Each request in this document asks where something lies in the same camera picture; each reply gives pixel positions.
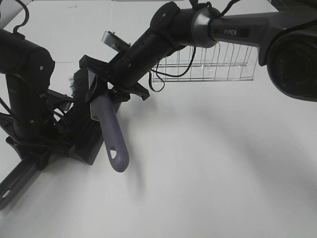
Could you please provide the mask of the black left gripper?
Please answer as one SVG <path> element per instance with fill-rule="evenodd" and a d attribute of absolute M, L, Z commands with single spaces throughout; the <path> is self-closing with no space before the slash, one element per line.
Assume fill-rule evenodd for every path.
<path fill-rule="evenodd" d="M 69 156 L 74 149 L 74 113 L 52 109 L 6 109 L 5 132 L 21 160 L 28 157 L 37 169 L 47 166 L 53 154 Z"/>

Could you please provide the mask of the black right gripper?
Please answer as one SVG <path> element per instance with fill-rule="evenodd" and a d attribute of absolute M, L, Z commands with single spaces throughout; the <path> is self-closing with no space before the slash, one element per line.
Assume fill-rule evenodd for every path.
<path fill-rule="evenodd" d="M 79 67 L 96 74 L 93 83 L 85 94 L 87 103 L 98 96 L 109 93 L 113 103 L 127 102 L 130 95 L 135 94 L 146 100 L 149 91 L 138 83 L 145 73 L 132 64 L 126 51 L 118 53 L 109 63 L 84 55 L 79 60 Z"/>

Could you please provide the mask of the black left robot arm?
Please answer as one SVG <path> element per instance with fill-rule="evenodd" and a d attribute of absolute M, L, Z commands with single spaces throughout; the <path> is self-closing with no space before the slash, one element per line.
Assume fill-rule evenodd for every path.
<path fill-rule="evenodd" d="M 0 115 L 0 127 L 24 160 L 31 155 L 37 169 L 50 156 L 68 150 L 67 111 L 74 100 L 49 89 L 55 62 L 49 51 L 16 30 L 0 31 L 0 72 L 5 75 L 9 104 Z"/>

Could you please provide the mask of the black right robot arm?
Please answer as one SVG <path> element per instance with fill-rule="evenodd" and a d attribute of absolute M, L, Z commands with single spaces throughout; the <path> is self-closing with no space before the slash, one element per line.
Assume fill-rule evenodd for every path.
<path fill-rule="evenodd" d="M 211 3 L 191 1 L 181 9 L 174 2 L 161 6 L 149 28 L 129 45 L 115 35 L 110 43 L 117 55 L 109 62 L 88 56 L 80 67 L 97 75 L 85 95 L 92 102 L 113 85 L 115 103 L 129 100 L 131 94 L 147 99 L 149 92 L 139 80 L 163 58 L 183 48 L 211 48 L 218 42 L 252 46 L 258 50 L 258 63 L 266 66 L 275 87 L 298 100 L 317 99 L 317 11 L 279 11 L 228 15 Z"/>

